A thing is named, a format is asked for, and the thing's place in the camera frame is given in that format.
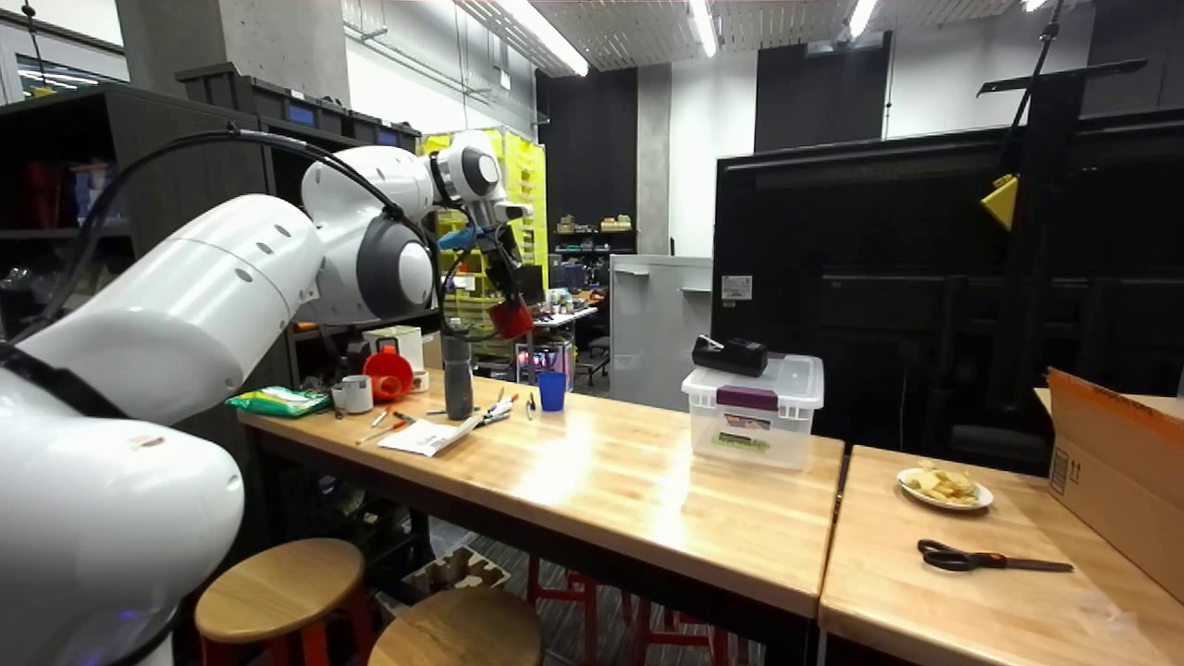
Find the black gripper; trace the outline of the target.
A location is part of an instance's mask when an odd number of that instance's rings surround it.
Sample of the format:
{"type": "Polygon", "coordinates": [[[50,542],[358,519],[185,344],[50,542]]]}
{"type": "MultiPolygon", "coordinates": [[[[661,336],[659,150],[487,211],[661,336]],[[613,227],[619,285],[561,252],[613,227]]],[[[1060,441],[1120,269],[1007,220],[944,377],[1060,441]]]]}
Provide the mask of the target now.
{"type": "Polygon", "coordinates": [[[510,248],[506,248],[506,217],[502,217],[502,211],[497,202],[480,202],[475,211],[475,227],[478,227],[478,248],[487,259],[494,285],[502,294],[518,294],[522,285],[518,285],[518,265],[513,265],[510,248]]]}

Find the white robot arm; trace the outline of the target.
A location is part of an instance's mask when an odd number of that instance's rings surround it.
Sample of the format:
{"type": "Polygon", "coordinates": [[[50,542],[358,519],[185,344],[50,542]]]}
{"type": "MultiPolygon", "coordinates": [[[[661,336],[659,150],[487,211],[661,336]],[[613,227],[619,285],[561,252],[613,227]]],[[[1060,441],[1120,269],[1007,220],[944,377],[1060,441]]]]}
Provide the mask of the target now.
{"type": "Polygon", "coordinates": [[[300,196],[242,191],[178,227],[0,361],[0,666],[172,666],[178,605],[244,520],[238,460],[185,428],[296,317],[442,306],[427,217],[502,220],[480,143],[323,150],[300,196]]]}

